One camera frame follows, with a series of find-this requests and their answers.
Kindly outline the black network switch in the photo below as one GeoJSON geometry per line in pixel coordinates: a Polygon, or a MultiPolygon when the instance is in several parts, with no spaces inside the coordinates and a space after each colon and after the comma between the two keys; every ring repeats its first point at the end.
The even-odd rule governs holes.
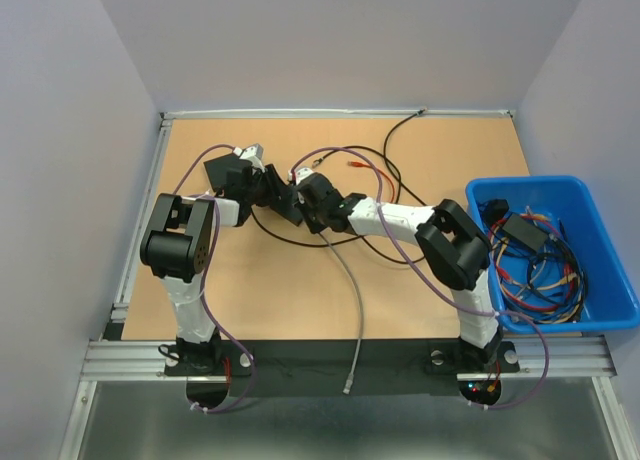
{"type": "Polygon", "coordinates": [[[276,179],[272,187],[269,208],[291,224],[300,226],[303,222],[303,216],[296,207],[296,202],[297,196],[294,189],[282,180],[276,179]]]}
{"type": "Polygon", "coordinates": [[[234,153],[229,153],[204,163],[210,186],[221,194],[236,187],[243,179],[245,164],[234,153]]]}

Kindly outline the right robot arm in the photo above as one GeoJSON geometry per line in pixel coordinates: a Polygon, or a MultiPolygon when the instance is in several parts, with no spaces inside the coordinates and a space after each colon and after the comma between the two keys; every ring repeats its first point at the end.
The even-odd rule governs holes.
{"type": "Polygon", "coordinates": [[[330,229],[385,237],[395,247],[402,242],[418,247],[433,276],[451,291],[447,301],[457,310],[463,364],[482,370],[496,361],[503,334],[489,293],[490,243],[457,202],[407,206],[359,193],[343,196],[327,177],[309,168],[291,179],[296,207],[311,232],[330,229]]]}

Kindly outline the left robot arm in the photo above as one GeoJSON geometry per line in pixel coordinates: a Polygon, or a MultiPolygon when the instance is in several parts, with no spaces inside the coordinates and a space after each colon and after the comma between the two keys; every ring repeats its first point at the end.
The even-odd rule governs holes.
{"type": "Polygon", "coordinates": [[[292,223],[301,223],[291,190],[274,165],[259,168],[247,160],[233,160],[216,167],[209,161],[207,172],[218,196],[160,194],[140,244],[141,262],[161,279],[176,319],[175,343],[159,347],[169,375],[210,375],[229,366],[219,328],[203,306],[202,282],[219,229],[243,226],[255,206],[269,207],[292,223]]]}

